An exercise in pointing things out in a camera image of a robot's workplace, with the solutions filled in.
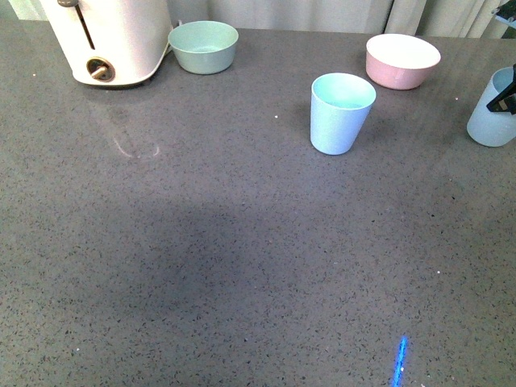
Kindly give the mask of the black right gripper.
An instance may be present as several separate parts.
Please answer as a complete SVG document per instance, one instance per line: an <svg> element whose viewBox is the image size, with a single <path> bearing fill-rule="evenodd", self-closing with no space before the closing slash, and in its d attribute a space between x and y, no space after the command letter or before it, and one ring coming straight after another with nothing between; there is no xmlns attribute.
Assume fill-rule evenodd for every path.
<svg viewBox="0 0 516 387"><path fill-rule="evenodd" d="M516 0L499 5L491 14L501 23L515 23ZM515 115L515 65L498 70L492 76L494 97L487 103L490 112Z"/></svg>

